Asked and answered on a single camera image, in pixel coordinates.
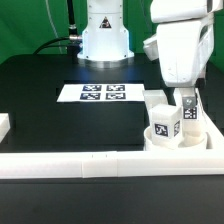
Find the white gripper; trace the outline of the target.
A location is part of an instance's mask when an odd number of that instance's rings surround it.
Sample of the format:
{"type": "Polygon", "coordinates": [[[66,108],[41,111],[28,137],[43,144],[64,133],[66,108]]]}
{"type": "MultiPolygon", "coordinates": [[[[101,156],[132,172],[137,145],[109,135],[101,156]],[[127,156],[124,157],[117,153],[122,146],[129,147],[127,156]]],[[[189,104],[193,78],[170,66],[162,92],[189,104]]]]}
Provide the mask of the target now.
{"type": "Polygon", "coordinates": [[[158,59],[168,87],[179,87],[186,109],[197,105],[193,86],[214,49],[213,23],[195,19],[159,24],[156,34],[143,42],[148,58],[158,59]]]}

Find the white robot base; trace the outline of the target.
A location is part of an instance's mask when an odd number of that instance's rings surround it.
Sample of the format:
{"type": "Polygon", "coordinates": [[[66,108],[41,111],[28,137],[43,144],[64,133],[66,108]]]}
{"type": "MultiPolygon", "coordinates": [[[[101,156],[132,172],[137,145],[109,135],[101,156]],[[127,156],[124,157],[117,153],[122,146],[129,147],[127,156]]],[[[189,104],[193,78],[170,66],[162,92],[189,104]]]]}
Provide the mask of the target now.
{"type": "Polygon", "coordinates": [[[87,0],[87,18],[77,55],[80,64],[113,68],[133,61],[129,31],[123,25],[123,0],[87,0]]]}

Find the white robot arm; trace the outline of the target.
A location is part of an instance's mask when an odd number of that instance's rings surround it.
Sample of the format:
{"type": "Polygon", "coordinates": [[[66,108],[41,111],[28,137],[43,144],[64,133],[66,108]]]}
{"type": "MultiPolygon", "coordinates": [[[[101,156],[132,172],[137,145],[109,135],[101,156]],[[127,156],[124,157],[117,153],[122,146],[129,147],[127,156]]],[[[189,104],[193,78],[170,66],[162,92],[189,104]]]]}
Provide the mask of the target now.
{"type": "Polygon", "coordinates": [[[214,49],[214,13],[224,0],[153,0],[151,20],[156,34],[144,41],[144,51],[158,59],[167,87],[178,88],[182,105],[197,105],[195,85],[205,77],[206,64],[214,49]]]}

